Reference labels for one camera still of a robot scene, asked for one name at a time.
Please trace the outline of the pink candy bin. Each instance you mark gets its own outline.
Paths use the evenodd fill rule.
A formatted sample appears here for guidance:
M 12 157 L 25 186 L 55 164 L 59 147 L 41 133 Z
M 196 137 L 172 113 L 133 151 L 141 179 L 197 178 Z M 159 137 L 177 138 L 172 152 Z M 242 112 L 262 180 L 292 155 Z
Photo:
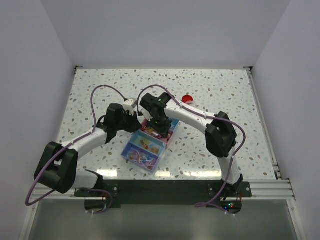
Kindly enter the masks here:
M 169 144 L 171 143 L 172 141 L 172 138 L 175 134 L 175 132 L 170 132 L 169 131 L 169 134 L 167 137 L 162 137 L 157 131 L 155 131 L 153 128 L 147 126 L 147 123 L 148 121 L 145 119 L 143 120 L 142 122 L 142 128 L 140 129 L 143 133 L 155 138 L 155 139 L 158 139 L 160 141 L 162 141 L 163 143 L 166 144 L 166 146 L 168 147 Z

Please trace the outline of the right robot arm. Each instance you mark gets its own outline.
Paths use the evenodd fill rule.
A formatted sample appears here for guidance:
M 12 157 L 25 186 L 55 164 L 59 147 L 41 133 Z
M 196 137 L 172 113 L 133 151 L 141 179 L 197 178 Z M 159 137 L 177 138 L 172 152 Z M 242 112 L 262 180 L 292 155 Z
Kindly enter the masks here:
M 207 150 L 218 159 L 222 180 L 225 181 L 223 192 L 233 197 L 241 190 L 243 175 L 234 156 L 237 133 L 226 113 L 206 113 L 176 100 L 166 92 L 159 97 L 147 93 L 139 105 L 139 112 L 148 120 L 148 125 L 162 137 L 169 135 L 173 119 L 203 133 Z

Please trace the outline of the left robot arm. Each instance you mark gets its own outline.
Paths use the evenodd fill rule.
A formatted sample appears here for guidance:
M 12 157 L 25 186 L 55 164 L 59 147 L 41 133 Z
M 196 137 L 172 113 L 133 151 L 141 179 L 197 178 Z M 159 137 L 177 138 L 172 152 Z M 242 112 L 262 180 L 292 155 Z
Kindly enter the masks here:
M 104 190 L 102 176 L 91 170 L 77 171 L 78 160 L 94 149 L 111 142 L 119 131 L 134 133 L 142 128 L 133 98 L 123 104 L 112 103 L 95 128 L 76 139 L 46 145 L 34 173 L 34 180 L 54 191 L 65 194 L 70 189 L 86 189 L 92 196 Z

